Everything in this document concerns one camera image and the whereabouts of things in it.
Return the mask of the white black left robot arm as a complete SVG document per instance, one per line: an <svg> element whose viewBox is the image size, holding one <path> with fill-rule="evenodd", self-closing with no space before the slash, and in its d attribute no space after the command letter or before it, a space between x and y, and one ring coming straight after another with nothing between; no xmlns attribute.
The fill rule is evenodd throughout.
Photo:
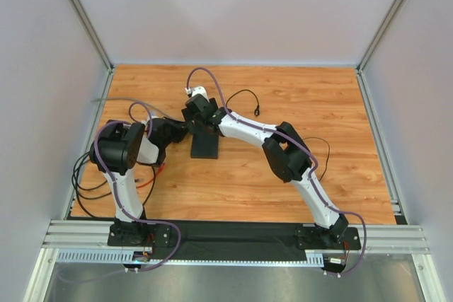
<svg viewBox="0 0 453 302"><path fill-rule="evenodd" d="M153 118L149 124L109 120L98 132L90 151L90 161L108 181L115 202L115 218L110 227L114 240L142 242L148 234L144 223L144 204L138 197L134 167L150 166L156 170L166 160L166 148L179 143L188 133L184 122Z"/></svg>

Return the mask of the black network switch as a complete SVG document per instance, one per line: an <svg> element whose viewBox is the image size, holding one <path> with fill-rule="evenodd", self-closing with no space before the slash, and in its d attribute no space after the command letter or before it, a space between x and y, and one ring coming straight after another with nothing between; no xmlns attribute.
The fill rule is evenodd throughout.
<svg viewBox="0 0 453 302"><path fill-rule="evenodd" d="M197 159L218 159L219 136L209 132L194 133L190 157Z"/></svg>

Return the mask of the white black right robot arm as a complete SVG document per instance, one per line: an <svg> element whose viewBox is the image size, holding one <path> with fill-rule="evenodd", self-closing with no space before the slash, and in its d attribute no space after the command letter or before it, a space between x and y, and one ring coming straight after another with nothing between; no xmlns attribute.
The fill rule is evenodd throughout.
<svg viewBox="0 0 453 302"><path fill-rule="evenodd" d="M183 112L194 126L262 148L273 174L294 185L302 196L321 241L327 246L343 241L348 220L322 188L316 176L318 162L291 124L272 125L246 119L227 108L219 108L201 94L191 95Z"/></svg>

